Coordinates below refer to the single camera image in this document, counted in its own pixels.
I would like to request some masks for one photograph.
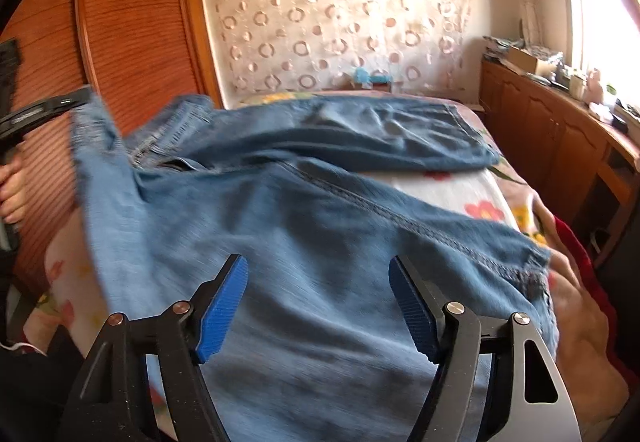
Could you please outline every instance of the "cable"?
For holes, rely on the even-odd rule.
[[[6,346],[0,343],[0,348],[4,348],[5,350],[9,350],[10,352],[15,352],[16,350],[24,348],[25,346],[33,348],[40,355],[47,357],[47,355],[41,349],[39,349],[37,346],[33,346],[31,343],[15,343],[15,345],[12,346]]]

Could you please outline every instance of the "floral bedspread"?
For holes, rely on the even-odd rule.
[[[371,91],[350,94],[388,96]],[[311,96],[272,94],[249,101],[249,104]],[[461,116],[495,146],[481,119],[466,106],[456,105]],[[574,257],[559,239],[556,219],[504,158],[498,165],[474,172],[367,175],[432,205],[481,220],[503,222],[551,248],[550,292],[561,334],[558,367],[574,402],[580,426],[588,430],[620,411],[628,388],[606,356],[607,319],[584,290]],[[46,350],[56,327],[63,324],[80,351],[87,354],[109,311],[84,243],[79,210],[73,212],[49,245],[45,266],[50,292],[40,299],[29,317],[24,327],[25,337]],[[600,390],[596,399],[593,398],[591,377]],[[171,432],[170,420],[160,402],[158,408],[159,424],[166,427],[166,432]]]

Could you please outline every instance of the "wooden shelf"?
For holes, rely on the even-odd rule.
[[[628,170],[600,164],[598,176],[611,189],[618,202],[622,205],[628,202],[633,191],[633,175]]]
[[[616,130],[613,126],[604,124],[604,122],[600,122],[599,120],[591,117],[591,115],[589,115],[587,107],[580,101],[572,99],[566,93],[561,92],[560,90],[556,90],[555,88],[549,88],[548,86],[544,86],[543,88],[557,96],[561,101],[564,102],[564,104],[569,104],[572,107],[576,108],[578,111],[587,115],[595,124],[597,124],[602,130],[604,130],[609,139],[609,143],[620,152],[625,160],[629,162],[629,164],[631,164],[636,171],[640,171],[640,146],[638,146],[635,142],[628,138],[628,136],[626,136],[624,133]]]

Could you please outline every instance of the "finger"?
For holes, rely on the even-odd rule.
[[[19,151],[15,150],[14,157],[9,164],[13,173],[18,173],[22,169],[22,155]]]
[[[11,175],[9,179],[2,184],[0,188],[0,201],[11,198],[17,195],[22,189],[24,189],[24,171],[18,171],[14,175]]]
[[[11,213],[23,207],[24,201],[24,191],[18,192],[18,194],[15,194],[2,203],[2,206],[0,206],[0,215],[8,217]]]
[[[20,209],[11,213],[4,221],[8,224],[17,224],[24,220],[24,215],[26,214],[27,206],[22,206]]]
[[[22,169],[22,156],[19,153],[16,153],[14,157],[11,159],[6,165],[0,166],[0,184],[3,184],[7,178],[9,178],[13,173],[18,173]]]

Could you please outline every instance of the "wardrobe door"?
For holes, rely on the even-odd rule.
[[[186,0],[76,0],[84,69],[122,133],[205,93]]]

